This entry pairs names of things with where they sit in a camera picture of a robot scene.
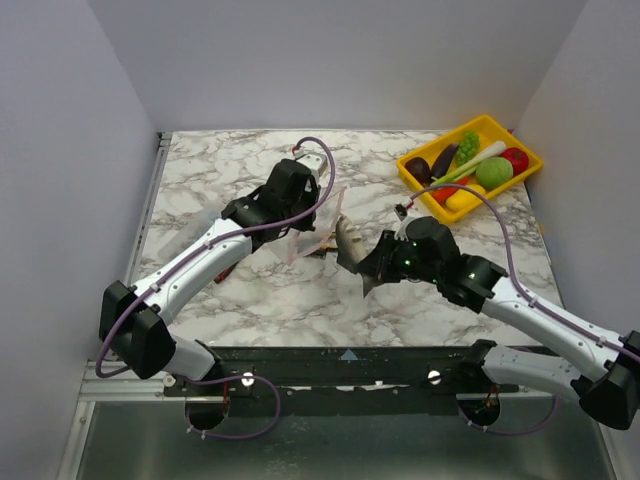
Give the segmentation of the grey toy fish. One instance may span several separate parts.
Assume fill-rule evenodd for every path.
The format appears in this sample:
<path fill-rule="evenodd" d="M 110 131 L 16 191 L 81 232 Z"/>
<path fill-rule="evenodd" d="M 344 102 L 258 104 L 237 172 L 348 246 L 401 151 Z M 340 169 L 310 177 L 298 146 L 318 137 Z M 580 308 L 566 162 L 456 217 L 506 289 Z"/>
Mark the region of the grey toy fish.
<path fill-rule="evenodd" d="M 335 241 L 338 249 L 337 264 L 362 280 L 362 296 L 366 297 L 382 281 L 375 273 L 363 271 L 360 264 L 368 256 L 364 239 L 358 228 L 341 214 L 335 224 Z"/>

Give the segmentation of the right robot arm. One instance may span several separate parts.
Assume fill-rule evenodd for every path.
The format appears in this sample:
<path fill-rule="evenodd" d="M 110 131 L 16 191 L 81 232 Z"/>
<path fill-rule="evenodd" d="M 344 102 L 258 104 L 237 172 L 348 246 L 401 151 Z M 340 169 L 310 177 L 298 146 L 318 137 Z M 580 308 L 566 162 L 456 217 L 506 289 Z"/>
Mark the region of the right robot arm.
<path fill-rule="evenodd" d="M 385 230 L 372 250 L 355 255 L 367 289 L 403 280 L 436 286 L 449 302 L 500 320 L 551 350 L 546 356 L 488 343 L 460 367 L 460 379 L 480 392 L 517 384 L 576 401 L 593 420 L 631 427 L 639 409 L 639 333 L 622 335 L 589 323 L 516 283 L 514 274 L 460 252 L 448 227 L 431 217 Z"/>

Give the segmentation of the clear zip top bag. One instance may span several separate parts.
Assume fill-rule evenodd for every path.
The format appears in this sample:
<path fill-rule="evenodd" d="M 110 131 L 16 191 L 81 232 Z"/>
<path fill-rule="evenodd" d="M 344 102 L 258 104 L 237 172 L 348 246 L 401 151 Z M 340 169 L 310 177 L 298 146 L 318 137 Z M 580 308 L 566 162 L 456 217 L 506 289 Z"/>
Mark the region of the clear zip top bag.
<path fill-rule="evenodd" d="M 348 185 L 344 182 L 333 188 L 327 200 L 315 212 L 313 231 L 300 232 L 291 229 L 285 237 L 270 243 L 267 249 L 279 260 L 290 265 L 297 259 L 326 246 L 334 234 L 347 189 Z"/>

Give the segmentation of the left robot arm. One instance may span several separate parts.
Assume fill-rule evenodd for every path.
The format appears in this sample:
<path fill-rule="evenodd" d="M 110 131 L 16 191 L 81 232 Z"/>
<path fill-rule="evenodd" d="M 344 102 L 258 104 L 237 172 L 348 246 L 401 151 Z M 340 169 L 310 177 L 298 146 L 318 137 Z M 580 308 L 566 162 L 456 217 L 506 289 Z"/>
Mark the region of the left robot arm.
<path fill-rule="evenodd" d="M 215 354 L 205 345 L 173 336 L 169 324 L 216 276 L 289 229 L 313 230 L 316 210 L 330 189 L 320 185 L 334 161 L 307 154 L 279 161 L 267 182 L 231 201 L 193 244 L 154 274 L 132 286 L 120 281 L 103 293 L 101 356 L 113 351 L 141 379 L 166 371 L 187 377 L 201 395 L 222 380 Z"/>

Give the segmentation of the red toy chili pepper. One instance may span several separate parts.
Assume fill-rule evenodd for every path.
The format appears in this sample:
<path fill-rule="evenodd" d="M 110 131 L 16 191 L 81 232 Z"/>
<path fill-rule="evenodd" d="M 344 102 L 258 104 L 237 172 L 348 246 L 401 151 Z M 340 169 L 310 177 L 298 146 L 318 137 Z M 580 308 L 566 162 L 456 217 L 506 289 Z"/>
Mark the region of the red toy chili pepper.
<path fill-rule="evenodd" d="M 457 185 L 467 185 L 470 179 L 470 176 L 461 177 L 460 179 L 453 182 L 453 187 L 444 187 L 434 190 L 431 193 L 431 196 L 438 204 L 444 205 L 446 203 L 446 200 L 457 192 Z"/>

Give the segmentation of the toy green onion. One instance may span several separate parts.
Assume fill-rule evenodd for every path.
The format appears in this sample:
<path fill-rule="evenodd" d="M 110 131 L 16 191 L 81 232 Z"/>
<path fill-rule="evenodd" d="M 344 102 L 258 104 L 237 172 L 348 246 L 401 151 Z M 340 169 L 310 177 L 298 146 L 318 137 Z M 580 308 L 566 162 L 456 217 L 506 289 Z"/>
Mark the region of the toy green onion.
<path fill-rule="evenodd" d="M 455 170 L 447 173 L 440 179 L 434 180 L 432 182 L 433 185 L 439 185 L 445 183 L 447 181 L 455 180 L 460 176 L 464 176 L 468 171 L 473 170 L 479 163 L 484 161 L 487 158 L 498 156 L 500 153 L 503 153 L 507 148 L 507 145 L 503 141 L 496 141 L 486 147 L 484 150 L 479 152 L 473 159 L 467 162 L 465 165 L 456 168 Z"/>

